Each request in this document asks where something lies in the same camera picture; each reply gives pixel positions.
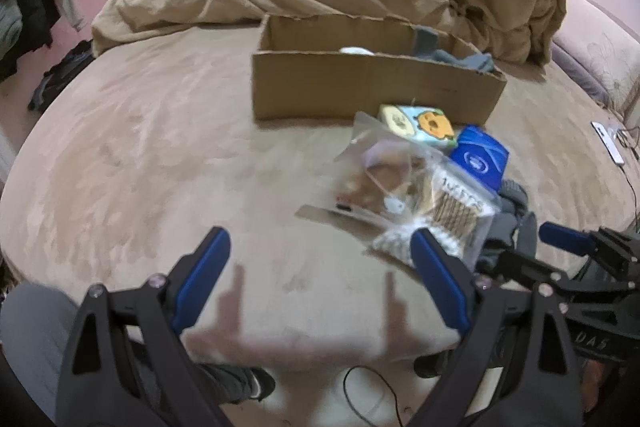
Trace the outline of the person's right hand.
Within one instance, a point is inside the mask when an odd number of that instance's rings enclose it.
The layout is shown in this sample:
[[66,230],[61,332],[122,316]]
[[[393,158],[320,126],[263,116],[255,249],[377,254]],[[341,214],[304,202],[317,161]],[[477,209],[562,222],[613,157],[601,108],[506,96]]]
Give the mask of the person's right hand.
[[585,361],[580,379],[580,393],[585,413],[590,413],[597,407],[607,407],[616,400],[626,370],[626,367],[613,363]]

